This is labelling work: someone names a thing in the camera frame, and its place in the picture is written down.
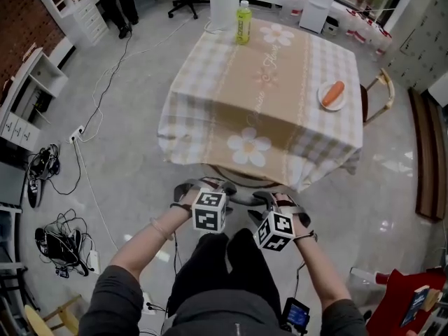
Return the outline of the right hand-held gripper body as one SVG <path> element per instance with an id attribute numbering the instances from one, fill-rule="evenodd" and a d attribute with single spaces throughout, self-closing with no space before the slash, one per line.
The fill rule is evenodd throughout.
<path id="1" fill-rule="evenodd" d="M 293 218 L 308 227 L 311 219 L 305 210 L 294 203 L 271 206 L 262 213 L 261 222 L 253 235 L 259 249 L 282 251 L 288 242 L 296 239 Z"/>

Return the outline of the grey armchair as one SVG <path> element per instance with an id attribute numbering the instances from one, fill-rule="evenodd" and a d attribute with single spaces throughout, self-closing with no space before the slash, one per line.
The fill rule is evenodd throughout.
<path id="1" fill-rule="evenodd" d="M 259 207 L 263 204 L 261 199 L 253 196 L 254 192 L 259 190 L 270 191 L 280 186 L 280 184 L 276 182 L 243 174 L 238 171 L 232 171 L 231 169 L 226 169 L 224 167 L 210 164 L 201 164 L 201 166 L 203 172 L 207 176 L 220 178 L 234 184 L 237 192 L 231 196 L 230 200 L 234 204 L 245 207 Z"/>

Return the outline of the person's left forearm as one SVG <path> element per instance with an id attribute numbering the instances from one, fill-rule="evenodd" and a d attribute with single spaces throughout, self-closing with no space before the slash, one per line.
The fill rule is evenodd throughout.
<path id="1" fill-rule="evenodd" d="M 189 219 L 189 213 L 173 206 L 131 238 L 112 258 L 110 265 L 129 272 L 137 281 L 167 240 Z"/>

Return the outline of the light wooden chair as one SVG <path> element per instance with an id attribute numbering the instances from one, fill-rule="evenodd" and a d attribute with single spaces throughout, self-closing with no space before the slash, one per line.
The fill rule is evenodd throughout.
<path id="1" fill-rule="evenodd" d="M 379 107 L 375 112 L 370 112 L 369 110 L 372 90 L 375 92 L 374 96 L 379 98 L 379 101 L 375 102 Z M 360 84 L 360 96 L 364 127 L 391 109 L 396 98 L 396 91 L 393 81 L 385 68 L 379 69 L 378 74 L 367 87 Z"/>

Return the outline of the person's right hand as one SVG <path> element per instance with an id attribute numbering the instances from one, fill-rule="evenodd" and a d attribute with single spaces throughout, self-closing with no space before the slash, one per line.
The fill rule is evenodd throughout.
<path id="1" fill-rule="evenodd" d="M 274 199 L 277 209 L 283 214 L 293 214 L 298 210 L 298 205 L 287 194 L 274 193 Z"/>

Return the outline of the person's left hand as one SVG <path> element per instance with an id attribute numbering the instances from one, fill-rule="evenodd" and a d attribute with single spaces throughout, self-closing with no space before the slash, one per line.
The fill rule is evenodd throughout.
<path id="1" fill-rule="evenodd" d="M 202 177 L 200 179 L 190 178 L 182 182 L 174 189 L 174 201 L 180 204 L 192 205 L 201 188 L 216 189 L 220 179 Z"/>

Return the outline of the black screen device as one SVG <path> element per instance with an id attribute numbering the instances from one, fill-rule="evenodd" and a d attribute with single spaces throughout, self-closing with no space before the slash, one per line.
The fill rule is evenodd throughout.
<path id="1" fill-rule="evenodd" d="M 289 297 L 281 315 L 281 329 L 290 332 L 294 336 L 305 336 L 307 334 L 307 326 L 310 320 L 310 308 Z"/>

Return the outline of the orange carrot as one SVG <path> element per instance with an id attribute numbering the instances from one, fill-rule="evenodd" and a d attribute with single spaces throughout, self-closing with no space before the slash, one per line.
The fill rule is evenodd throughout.
<path id="1" fill-rule="evenodd" d="M 333 83 L 328 91 L 325 93 L 322 99 L 322 105 L 328 107 L 331 105 L 344 91 L 344 83 L 342 81 L 337 81 Z"/>

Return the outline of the yellow-green drink bottle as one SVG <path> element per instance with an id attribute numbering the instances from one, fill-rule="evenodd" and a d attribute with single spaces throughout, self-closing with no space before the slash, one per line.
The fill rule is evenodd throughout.
<path id="1" fill-rule="evenodd" d="M 244 45 L 249 42 L 251 30 L 252 11 L 247 0 L 241 0 L 237 9 L 236 42 Z"/>

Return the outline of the yellow wooden stool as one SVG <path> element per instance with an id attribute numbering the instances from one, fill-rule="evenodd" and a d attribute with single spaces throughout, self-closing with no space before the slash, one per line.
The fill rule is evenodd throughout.
<path id="1" fill-rule="evenodd" d="M 69 308 L 81 298 L 81 294 L 78 294 L 44 317 L 41 317 L 32 306 L 26 304 L 24 306 L 24 313 L 28 324 L 31 326 L 31 331 L 35 336 L 55 336 L 54 332 L 56 330 L 66 328 L 72 336 L 78 336 L 79 320 Z M 57 325 L 49 326 L 47 322 L 56 316 L 60 322 Z"/>

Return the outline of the white cylindrical appliance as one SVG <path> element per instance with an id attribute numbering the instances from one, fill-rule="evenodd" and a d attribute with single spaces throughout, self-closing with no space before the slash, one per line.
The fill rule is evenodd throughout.
<path id="1" fill-rule="evenodd" d="M 239 0 L 210 0 L 209 32 L 231 30 L 236 25 Z"/>

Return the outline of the small white bin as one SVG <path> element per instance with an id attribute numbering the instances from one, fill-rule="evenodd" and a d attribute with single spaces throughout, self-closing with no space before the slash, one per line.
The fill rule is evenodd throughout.
<path id="1" fill-rule="evenodd" d="M 322 35 L 333 37 L 337 35 L 338 29 L 339 29 L 339 21 L 338 19 L 327 16 L 323 25 L 323 28 L 321 30 Z"/>

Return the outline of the low white shelf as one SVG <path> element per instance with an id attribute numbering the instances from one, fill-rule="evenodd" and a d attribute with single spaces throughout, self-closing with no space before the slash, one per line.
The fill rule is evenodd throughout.
<path id="1" fill-rule="evenodd" d="M 8 94 L 0 106 L 0 137 L 15 146 L 33 151 L 41 131 L 32 122 L 12 111 L 13 103 L 26 82 L 57 98 L 67 81 L 68 77 L 51 62 L 43 49 L 35 49 L 13 77 Z"/>

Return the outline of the grey metal lockers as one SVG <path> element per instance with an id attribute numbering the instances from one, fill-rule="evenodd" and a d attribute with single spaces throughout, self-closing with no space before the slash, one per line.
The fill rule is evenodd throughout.
<path id="1" fill-rule="evenodd" d="M 404 88 L 427 90 L 448 72 L 448 0 L 410 0 L 380 60 Z"/>

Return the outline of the white shelf desk unit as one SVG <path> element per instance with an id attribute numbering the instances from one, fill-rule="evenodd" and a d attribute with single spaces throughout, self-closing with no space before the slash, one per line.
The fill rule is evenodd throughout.
<path id="1" fill-rule="evenodd" d="M 69 42 L 77 49 L 96 45 L 108 31 L 99 0 L 41 0 Z"/>

